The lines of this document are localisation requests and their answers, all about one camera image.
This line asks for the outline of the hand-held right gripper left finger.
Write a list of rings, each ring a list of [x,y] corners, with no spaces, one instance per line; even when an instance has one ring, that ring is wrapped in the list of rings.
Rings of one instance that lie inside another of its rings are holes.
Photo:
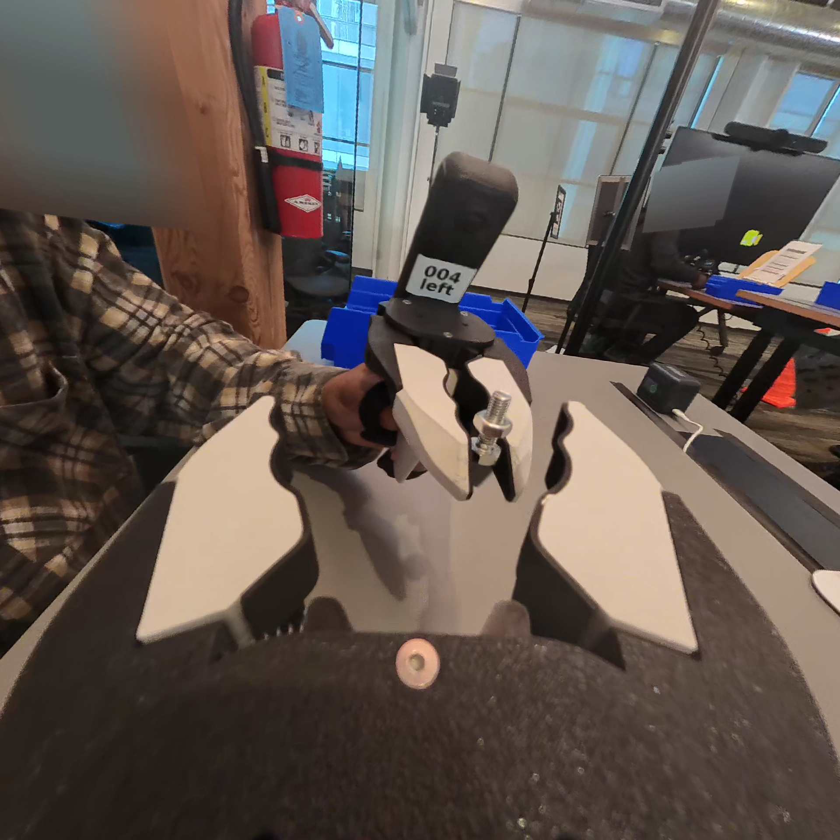
[[[319,578],[312,528],[260,397],[175,477],[136,638],[222,624],[239,647],[291,629]]]

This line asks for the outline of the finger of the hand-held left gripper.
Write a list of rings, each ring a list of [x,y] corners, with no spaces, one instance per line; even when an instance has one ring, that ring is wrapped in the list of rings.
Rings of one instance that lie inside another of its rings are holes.
[[[412,344],[398,343],[394,351],[401,380],[392,408],[398,430],[394,478],[404,482],[424,467],[454,499],[465,501],[472,492],[469,436],[454,395],[467,373],[451,371]]]
[[[487,408],[494,391],[511,395],[507,416],[512,429],[500,442],[500,457],[492,467],[477,465],[470,439],[475,436],[474,415]],[[532,394],[526,368],[518,358],[475,358],[466,363],[459,379],[459,411],[468,432],[469,475],[477,486],[489,475],[498,483],[502,496],[515,501],[530,476],[533,446]]]

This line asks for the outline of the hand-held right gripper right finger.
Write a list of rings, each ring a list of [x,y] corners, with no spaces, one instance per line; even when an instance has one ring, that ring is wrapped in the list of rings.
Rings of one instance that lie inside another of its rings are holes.
[[[544,482],[512,593],[532,634],[595,655],[622,655],[621,635],[696,655],[665,492],[643,459],[566,402]]]

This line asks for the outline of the silver hex bolt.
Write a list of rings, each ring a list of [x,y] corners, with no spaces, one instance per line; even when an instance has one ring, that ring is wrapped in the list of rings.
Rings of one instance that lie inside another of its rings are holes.
[[[506,392],[501,391],[494,391],[491,396],[487,407],[483,410],[487,410],[491,415],[498,415],[499,417],[507,417],[508,418],[508,408],[511,404],[511,395]],[[470,439],[470,446],[474,457],[476,458],[476,462],[478,466],[483,467],[492,467],[498,461],[501,455],[501,441],[504,438],[500,438],[498,440],[487,440],[479,438],[477,434]]]

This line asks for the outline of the blue plastic bin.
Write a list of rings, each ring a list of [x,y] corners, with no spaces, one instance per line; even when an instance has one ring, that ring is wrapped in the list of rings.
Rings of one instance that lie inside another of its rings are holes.
[[[332,308],[321,340],[324,360],[349,369],[361,364],[371,318],[380,304],[396,290],[393,280],[356,276],[342,308]],[[537,351],[543,334],[510,300],[493,301],[488,295],[468,292],[459,303],[461,310],[488,323],[524,366]]]

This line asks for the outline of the person's left forearm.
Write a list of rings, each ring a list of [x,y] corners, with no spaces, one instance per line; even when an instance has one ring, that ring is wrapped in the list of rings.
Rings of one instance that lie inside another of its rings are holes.
[[[162,292],[143,346],[155,373],[149,432],[202,443],[251,407],[272,397],[280,441],[294,459],[351,467],[352,445],[328,419],[327,385],[338,373],[298,355],[265,350],[224,321],[192,310]]]

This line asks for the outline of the person's left hand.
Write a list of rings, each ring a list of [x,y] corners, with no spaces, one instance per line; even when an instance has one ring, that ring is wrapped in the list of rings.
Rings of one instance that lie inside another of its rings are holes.
[[[321,405],[325,417],[343,443],[383,450],[384,446],[366,439],[362,433],[361,403],[367,393],[383,379],[365,364],[343,370],[322,387]]]

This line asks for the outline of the black power station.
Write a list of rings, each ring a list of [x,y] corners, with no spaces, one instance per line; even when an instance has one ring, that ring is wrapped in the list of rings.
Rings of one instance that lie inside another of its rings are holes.
[[[636,395],[660,414],[686,413],[700,393],[700,381],[681,369],[661,362],[647,368]]]

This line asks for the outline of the black marker sign stand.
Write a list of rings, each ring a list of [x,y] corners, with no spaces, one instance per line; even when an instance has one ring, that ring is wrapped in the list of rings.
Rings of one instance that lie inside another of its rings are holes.
[[[545,249],[547,247],[547,244],[549,243],[549,240],[550,239],[557,240],[560,237],[560,228],[561,228],[561,224],[562,224],[562,215],[563,215],[563,211],[564,211],[566,195],[567,195],[567,193],[566,193],[566,190],[565,190],[564,186],[562,184],[559,184],[556,188],[556,193],[555,193],[555,197],[554,197],[554,201],[553,201],[553,206],[552,206],[551,212],[549,214],[549,220],[548,220],[548,223],[546,225],[546,228],[545,228],[545,231],[544,231],[544,234],[543,234],[543,237],[542,237],[542,242],[541,242],[541,245],[539,247],[539,252],[538,252],[537,258],[535,259],[530,279],[528,280],[526,293],[525,293],[524,298],[521,302],[521,311],[522,312],[526,312],[528,307],[529,307],[529,303],[530,303],[530,300],[531,300],[531,297],[532,297],[532,291],[533,291],[534,286],[536,284],[535,282],[537,280],[539,269],[540,269],[542,261],[543,261],[543,255],[544,255]]]

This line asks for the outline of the red fire extinguisher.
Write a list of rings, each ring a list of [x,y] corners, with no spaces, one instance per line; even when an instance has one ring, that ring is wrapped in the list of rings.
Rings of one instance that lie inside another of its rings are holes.
[[[245,4],[227,3],[227,31],[242,102],[250,160],[255,177],[259,220],[273,234],[295,239],[322,236],[322,113],[287,102],[277,6],[297,7],[318,21],[328,46],[333,44],[311,3],[275,2],[245,32]]]

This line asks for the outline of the person's plaid shirt torso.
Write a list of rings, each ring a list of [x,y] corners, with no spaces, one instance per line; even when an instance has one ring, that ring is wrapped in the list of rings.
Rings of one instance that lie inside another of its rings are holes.
[[[139,504],[121,439],[199,440],[214,331],[102,231],[2,210],[2,655]]]

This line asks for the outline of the grey panel on stand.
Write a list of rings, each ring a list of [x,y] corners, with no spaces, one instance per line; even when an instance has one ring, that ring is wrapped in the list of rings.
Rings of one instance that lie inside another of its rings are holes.
[[[606,242],[631,178],[630,175],[598,176],[584,242],[587,248],[601,247]]]

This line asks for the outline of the orange traffic cone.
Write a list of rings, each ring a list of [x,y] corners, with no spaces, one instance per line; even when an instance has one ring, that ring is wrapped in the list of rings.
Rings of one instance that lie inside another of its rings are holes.
[[[762,396],[762,403],[766,403],[780,410],[795,408],[795,394],[795,361],[790,359],[768,391]]]

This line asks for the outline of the black tripod light stand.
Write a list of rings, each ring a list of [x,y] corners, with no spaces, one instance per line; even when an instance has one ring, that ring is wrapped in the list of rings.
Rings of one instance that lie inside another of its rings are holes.
[[[427,124],[434,128],[432,163],[427,179],[429,185],[435,174],[439,133],[441,129],[449,126],[455,117],[459,90],[460,81],[457,78],[456,66],[436,63],[433,73],[423,75],[419,110],[426,117]]]

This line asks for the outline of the black metal pole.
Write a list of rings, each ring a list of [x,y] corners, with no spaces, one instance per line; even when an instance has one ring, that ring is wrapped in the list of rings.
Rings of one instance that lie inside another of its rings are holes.
[[[557,353],[564,350],[565,355],[576,356],[581,349],[604,285],[613,271],[626,238],[633,233],[636,210],[640,208],[643,201],[665,135],[683,97],[690,74],[697,63],[703,40],[713,24],[719,5],[719,1],[699,1],[696,4],[663,97],[644,142],[637,167],[598,253],[595,266],[586,275],[583,297],[576,309],[570,335],[564,334],[558,341]]]

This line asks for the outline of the wooden office desk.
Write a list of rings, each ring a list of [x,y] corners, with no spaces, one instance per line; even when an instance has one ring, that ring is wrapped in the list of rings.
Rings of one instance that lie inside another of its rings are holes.
[[[753,410],[784,371],[800,348],[839,355],[838,335],[820,329],[839,330],[838,311],[783,295],[740,290],[735,301],[719,299],[687,284],[660,280],[658,286],[702,306],[703,313],[716,310],[725,324],[730,314],[757,328],[747,349],[741,353],[712,402],[745,423]]]

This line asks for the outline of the blue paper tag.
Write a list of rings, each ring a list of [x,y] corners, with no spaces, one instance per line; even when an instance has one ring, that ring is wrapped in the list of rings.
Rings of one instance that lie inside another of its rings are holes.
[[[277,6],[280,45],[290,106],[323,113],[319,23],[297,7]]]

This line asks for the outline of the small document stand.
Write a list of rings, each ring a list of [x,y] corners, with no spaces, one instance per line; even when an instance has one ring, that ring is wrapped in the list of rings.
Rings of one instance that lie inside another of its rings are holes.
[[[820,244],[791,241],[779,250],[771,250],[757,258],[738,274],[738,278],[765,286],[782,288],[816,262]]]

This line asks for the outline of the black computer monitor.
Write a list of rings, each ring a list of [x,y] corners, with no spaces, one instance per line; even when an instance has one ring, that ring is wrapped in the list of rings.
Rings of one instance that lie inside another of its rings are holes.
[[[747,266],[800,239],[838,173],[823,154],[754,150],[680,127],[650,187],[645,231],[679,232],[683,256]]]

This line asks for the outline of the black webcam bar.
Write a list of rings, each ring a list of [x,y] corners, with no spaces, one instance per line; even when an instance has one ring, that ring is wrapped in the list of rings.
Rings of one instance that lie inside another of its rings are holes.
[[[742,122],[727,123],[723,133],[728,141],[776,153],[820,154],[827,147],[826,140],[792,133],[787,129],[769,129]]]

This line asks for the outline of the wooden post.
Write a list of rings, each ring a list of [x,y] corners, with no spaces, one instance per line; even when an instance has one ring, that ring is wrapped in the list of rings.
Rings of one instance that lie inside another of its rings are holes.
[[[203,184],[197,225],[153,227],[164,287],[266,349],[287,340],[280,237],[259,221],[253,146],[228,36],[228,3],[163,2]]]

